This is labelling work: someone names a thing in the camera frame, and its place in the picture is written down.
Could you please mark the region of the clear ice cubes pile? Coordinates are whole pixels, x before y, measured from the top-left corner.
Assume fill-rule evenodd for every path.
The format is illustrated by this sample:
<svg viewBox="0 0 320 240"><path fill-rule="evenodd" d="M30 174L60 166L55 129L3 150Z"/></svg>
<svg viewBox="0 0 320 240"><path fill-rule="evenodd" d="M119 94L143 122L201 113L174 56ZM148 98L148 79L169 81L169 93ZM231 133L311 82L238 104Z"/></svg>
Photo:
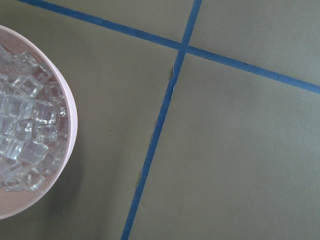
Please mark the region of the clear ice cubes pile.
<svg viewBox="0 0 320 240"><path fill-rule="evenodd" d="M68 142L68 111L53 72L29 52L0 49L0 187L36 191L57 172Z"/></svg>

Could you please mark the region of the pink bowl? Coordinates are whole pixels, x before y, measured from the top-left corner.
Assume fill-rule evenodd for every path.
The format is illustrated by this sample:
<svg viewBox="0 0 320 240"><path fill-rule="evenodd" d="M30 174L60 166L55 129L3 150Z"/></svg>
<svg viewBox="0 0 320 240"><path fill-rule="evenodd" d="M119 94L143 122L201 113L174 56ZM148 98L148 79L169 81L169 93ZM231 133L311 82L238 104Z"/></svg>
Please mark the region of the pink bowl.
<svg viewBox="0 0 320 240"><path fill-rule="evenodd" d="M67 146L58 171L50 175L40 188L34 192L25 190L20 192L5 191L2 189L0 191L0 219L3 220L21 213L38 202L52 188L60 177L72 155L76 143L78 132L78 113L74 96L64 76L54 63L36 45L21 34L3 25L0 27L0 44L15 54L22 51L28 51L39 62L46 63L49 66L62 88L68 113Z"/></svg>

